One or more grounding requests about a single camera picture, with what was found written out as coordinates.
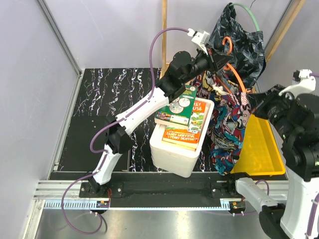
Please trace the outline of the dark leaf print shorts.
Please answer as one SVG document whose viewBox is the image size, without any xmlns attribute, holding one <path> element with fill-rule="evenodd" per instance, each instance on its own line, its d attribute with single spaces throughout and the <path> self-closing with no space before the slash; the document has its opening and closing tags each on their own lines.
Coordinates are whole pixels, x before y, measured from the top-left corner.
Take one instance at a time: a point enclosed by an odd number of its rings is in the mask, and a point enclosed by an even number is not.
<svg viewBox="0 0 319 239">
<path fill-rule="evenodd" d="M 252 19 L 255 30 L 246 31 L 236 20 L 235 6 L 245 9 Z M 264 36 L 251 10 L 241 3 L 229 3 L 222 11 L 209 39 L 209 43 L 217 52 L 226 53 L 229 46 L 223 46 L 222 40 L 229 36 L 233 43 L 229 63 L 236 69 L 244 86 L 251 89 L 266 68 Z"/>
</svg>

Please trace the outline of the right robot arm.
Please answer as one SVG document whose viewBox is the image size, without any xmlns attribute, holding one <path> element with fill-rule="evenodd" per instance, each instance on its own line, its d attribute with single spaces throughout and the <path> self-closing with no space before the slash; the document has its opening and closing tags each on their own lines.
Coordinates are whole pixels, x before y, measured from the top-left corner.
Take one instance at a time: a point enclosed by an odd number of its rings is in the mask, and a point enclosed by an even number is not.
<svg viewBox="0 0 319 239">
<path fill-rule="evenodd" d="M 244 196 L 259 215 L 264 233 L 272 239 L 319 237 L 319 98 L 311 93 L 294 96 L 276 85 L 251 94 L 254 116 L 268 120 L 281 137 L 288 173 L 288 194 L 279 203 L 245 177 L 226 185 L 231 197 Z"/>
</svg>

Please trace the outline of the colourful comic print shorts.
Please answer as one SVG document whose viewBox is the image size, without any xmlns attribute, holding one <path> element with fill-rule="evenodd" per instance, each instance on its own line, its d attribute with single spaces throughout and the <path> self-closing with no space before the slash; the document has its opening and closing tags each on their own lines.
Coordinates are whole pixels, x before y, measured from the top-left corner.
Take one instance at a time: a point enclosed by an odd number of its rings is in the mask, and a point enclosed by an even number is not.
<svg viewBox="0 0 319 239">
<path fill-rule="evenodd" d="M 229 93 L 209 71 L 189 83 L 196 86 L 197 97 L 214 102 L 206 135 L 210 138 L 210 159 L 220 175 L 230 173 L 238 162 L 251 105 L 246 92 Z"/>
</svg>

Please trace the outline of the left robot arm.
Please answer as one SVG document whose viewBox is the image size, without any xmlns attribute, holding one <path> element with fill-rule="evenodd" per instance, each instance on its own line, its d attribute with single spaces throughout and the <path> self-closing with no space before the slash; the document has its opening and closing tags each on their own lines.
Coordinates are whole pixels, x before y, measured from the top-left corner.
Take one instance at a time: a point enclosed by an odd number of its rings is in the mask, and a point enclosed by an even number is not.
<svg viewBox="0 0 319 239">
<path fill-rule="evenodd" d="M 198 50 L 196 57 L 186 51 L 176 53 L 165 74 L 152 90 L 125 112 L 106 117 L 106 126 L 90 142 L 93 153 L 102 154 L 100 161 L 88 177 L 90 191 L 103 197 L 108 190 L 112 172 L 122 156 L 132 148 L 131 134 L 135 128 L 160 108 L 173 102 L 185 91 L 185 84 L 201 73 L 216 73 L 233 57 L 230 54 Z"/>
</svg>

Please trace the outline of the orange plastic hanger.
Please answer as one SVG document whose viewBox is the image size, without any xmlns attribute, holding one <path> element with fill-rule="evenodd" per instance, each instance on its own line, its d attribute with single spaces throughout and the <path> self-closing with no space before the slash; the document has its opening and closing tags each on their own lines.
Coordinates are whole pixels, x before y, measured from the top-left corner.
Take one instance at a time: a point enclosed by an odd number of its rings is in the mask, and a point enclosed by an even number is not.
<svg viewBox="0 0 319 239">
<path fill-rule="evenodd" d="M 225 36 L 222 40 L 223 46 L 225 46 L 226 43 L 228 43 L 228 46 L 229 46 L 229 49 L 228 49 L 226 54 L 230 55 L 232 53 L 232 50 L 233 50 L 233 43 L 232 43 L 232 40 L 229 36 Z M 235 78 L 237 79 L 237 82 L 239 83 L 239 86 L 240 86 L 240 89 L 242 92 L 251 93 L 251 90 L 246 89 L 246 87 L 244 86 L 243 80 L 239 76 L 236 69 L 230 63 L 227 63 L 226 66 L 224 66 L 224 70 L 231 71 L 234 74 Z"/>
</svg>

